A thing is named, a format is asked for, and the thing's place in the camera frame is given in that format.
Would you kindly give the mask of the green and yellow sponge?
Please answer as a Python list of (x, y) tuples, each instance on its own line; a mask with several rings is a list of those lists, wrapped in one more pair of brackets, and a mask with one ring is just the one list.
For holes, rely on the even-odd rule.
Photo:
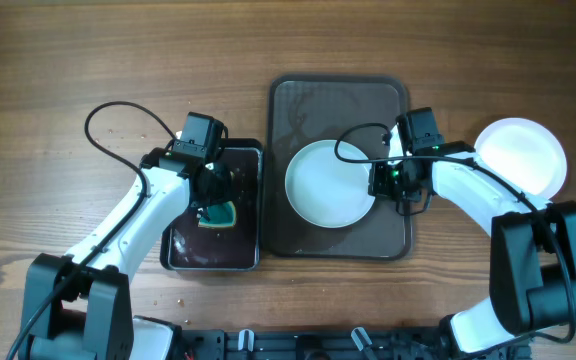
[(200, 208), (197, 217), (198, 226), (208, 229), (232, 228), (237, 223), (237, 211), (232, 201)]

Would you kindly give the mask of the light blue plate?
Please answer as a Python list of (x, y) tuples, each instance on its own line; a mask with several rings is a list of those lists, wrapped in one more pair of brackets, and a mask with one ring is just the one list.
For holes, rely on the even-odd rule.
[(357, 147), (334, 140), (313, 142), (291, 159), (284, 186), (293, 210), (322, 228), (342, 228), (361, 220), (375, 198), (368, 194), (370, 167)]

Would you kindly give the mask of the white plate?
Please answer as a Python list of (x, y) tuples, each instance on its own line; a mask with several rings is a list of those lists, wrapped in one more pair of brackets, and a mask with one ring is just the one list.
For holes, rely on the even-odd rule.
[(523, 190), (551, 199), (567, 178), (568, 163), (559, 140), (525, 118), (504, 118), (477, 137), (477, 153), (494, 171)]

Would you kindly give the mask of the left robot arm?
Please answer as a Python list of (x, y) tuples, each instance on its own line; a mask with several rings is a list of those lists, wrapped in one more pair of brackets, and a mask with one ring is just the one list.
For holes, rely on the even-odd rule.
[(133, 316), (129, 287), (177, 217), (226, 202), (231, 174), (217, 159), (227, 133), (222, 122), (190, 113), (181, 134), (132, 168), (131, 190), (90, 235), (61, 257), (35, 258), (8, 358), (183, 358), (180, 327)]

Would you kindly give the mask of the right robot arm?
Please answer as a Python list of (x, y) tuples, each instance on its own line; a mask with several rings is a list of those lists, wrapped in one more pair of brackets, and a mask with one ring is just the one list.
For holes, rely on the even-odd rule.
[(447, 143), (433, 112), (399, 115), (370, 171), (371, 195), (399, 206), (449, 200), (491, 238), (489, 295), (441, 324), (445, 358), (465, 359), (565, 325), (576, 333), (576, 202), (552, 203), (512, 184), (462, 141)]

